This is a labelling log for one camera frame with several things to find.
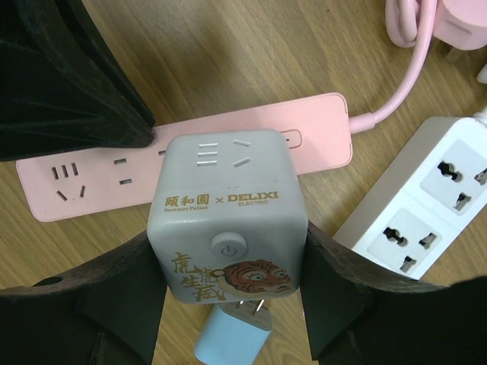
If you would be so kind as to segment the white power strip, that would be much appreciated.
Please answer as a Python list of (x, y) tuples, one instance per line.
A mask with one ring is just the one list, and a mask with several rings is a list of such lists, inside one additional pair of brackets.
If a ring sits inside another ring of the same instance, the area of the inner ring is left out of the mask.
[(486, 204), (486, 112), (425, 120), (334, 235), (419, 279)]

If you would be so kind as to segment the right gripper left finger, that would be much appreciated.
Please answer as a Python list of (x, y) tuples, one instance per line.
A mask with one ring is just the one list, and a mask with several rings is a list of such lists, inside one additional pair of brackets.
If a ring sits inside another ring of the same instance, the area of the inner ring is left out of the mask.
[(150, 364), (167, 285), (146, 233), (1, 291), (3, 364)]

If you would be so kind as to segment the blue usb charger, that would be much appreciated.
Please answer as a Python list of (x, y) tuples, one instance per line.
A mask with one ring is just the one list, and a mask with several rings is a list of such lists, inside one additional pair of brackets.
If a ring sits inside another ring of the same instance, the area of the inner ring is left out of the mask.
[(194, 354), (203, 364), (252, 364), (272, 329), (263, 300), (219, 303), (212, 307)]

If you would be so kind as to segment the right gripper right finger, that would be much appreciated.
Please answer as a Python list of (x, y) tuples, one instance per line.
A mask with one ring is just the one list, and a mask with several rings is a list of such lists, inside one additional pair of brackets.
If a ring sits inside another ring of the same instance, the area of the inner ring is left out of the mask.
[(301, 301), (321, 364), (484, 364), (486, 279), (449, 287), (377, 265), (310, 224)]

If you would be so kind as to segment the pink power strip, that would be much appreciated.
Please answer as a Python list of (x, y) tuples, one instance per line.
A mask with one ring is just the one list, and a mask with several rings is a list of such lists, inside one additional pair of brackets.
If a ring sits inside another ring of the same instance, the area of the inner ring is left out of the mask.
[(19, 160), (16, 169), (32, 215), (41, 222), (149, 203), (168, 144), (179, 135), (275, 129), (298, 174), (343, 167), (352, 159), (347, 102), (312, 97), (176, 122), (155, 128), (146, 148), (92, 148)]

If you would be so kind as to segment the white cube socket adapter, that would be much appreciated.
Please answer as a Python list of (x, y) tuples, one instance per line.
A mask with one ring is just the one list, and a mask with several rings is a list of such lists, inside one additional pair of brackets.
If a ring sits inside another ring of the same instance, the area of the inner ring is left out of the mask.
[(182, 135), (167, 146), (147, 235), (177, 300), (204, 304), (293, 294), (307, 227), (282, 133)]

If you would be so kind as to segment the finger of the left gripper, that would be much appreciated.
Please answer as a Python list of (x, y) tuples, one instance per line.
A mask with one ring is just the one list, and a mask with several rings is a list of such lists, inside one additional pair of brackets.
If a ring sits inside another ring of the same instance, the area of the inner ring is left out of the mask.
[(143, 148), (154, 117), (80, 1), (1, 3), (1, 159)]

